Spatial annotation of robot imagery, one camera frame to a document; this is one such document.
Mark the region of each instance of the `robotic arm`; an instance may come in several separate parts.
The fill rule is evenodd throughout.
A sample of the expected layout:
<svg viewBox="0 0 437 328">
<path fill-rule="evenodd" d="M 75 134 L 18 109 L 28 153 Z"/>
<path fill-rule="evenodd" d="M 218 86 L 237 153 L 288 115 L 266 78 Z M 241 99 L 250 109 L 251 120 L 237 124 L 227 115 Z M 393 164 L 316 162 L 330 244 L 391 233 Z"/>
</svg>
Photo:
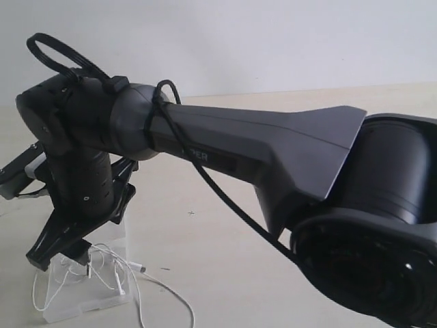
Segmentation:
<svg viewBox="0 0 437 328">
<path fill-rule="evenodd" d="M 62 66 L 36 41 L 81 69 Z M 11 199 L 46 183 L 54 211 L 27 258 L 47 270 L 63 253 L 85 265 L 87 234 L 119 223 L 138 161 L 192 161 L 235 212 L 333 301 L 394 327 L 437 325 L 437 121 L 340 106 L 300 113 L 173 104 L 158 87 L 108 77 L 41 33 L 31 52 L 59 74 L 16 99 L 38 139 L 0 171 Z M 167 82 L 173 91 L 174 85 Z M 112 163 L 109 153 L 122 157 Z M 203 167 L 251 183 L 268 232 Z M 277 239 L 292 232 L 290 249 Z"/>
</svg>

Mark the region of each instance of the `table surface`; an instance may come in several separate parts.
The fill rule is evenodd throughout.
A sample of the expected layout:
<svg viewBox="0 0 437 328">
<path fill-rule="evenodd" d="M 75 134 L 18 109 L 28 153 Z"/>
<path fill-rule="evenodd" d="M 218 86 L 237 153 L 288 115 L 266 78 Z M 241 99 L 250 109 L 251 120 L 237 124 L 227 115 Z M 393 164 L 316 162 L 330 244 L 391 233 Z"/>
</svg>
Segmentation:
<svg viewBox="0 0 437 328">
<path fill-rule="evenodd" d="M 437 116 L 437 83 L 187 98 L 185 103 L 270 111 L 352 105 L 370 113 Z M 34 141 L 14 108 L 2 108 L 0 167 Z M 222 188 L 264 224 L 251 185 L 213 173 Z M 161 154 L 140 163 L 126 220 L 130 259 L 180 291 L 197 327 L 386 327 L 328 300 L 300 271 L 226 207 L 193 167 Z M 0 201 L 0 325 L 45 327 L 33 309 L 35 269 L 26 252 L 49 213 L 47 197 Z M 284 234 L 281 240 L 288 242 Z M 168 292 L 140 279 L 146 327 L 187 327 L 188 314 Z M 88 312 L 51 328 L 138 327 L 133 303 Z"/>
</svg>

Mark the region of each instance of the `clear acrylic stand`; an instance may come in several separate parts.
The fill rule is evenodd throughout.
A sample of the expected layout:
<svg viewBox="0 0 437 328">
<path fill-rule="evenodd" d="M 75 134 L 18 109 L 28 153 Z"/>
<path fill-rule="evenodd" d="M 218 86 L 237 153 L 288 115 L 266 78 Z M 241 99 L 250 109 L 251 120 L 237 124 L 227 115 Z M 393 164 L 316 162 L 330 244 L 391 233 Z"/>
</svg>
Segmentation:
<svg viewBox="0 0 437 328">
<path fill-rule="evenodd" d="M 104 243 L 115 253 L 126 258 L 125 220 L 126 215 L 124 215 L 119 225 L 107 222 L 85 237 L 85 239 L 94 245 Z M 132 300 L 128 271 L 122 271 L 119 265 L 114 263 L 113 257 L 109 254 L 90 249 L 90 257 L 94 270 L 112 289 L 105 286 L 92 270 L 91 278 L 88 278 L 86 267 L 71 261 L 61 254 L 57 254 L 52 259 L 49 268 L 46 304 L 59 288 L 69 268 L 70 272 L 67 274 L 64 286 L 43 313 L 43 317 L 48 323 L 80 316 L 84 312 L 91 310 L 113 307 Z M 122 289 L 125 292 L 124 295 L 121 295 L 117 287 L 114 266 L 117 266 L 116 269 L 119 280 L 122 283 Z"/>
</svg>

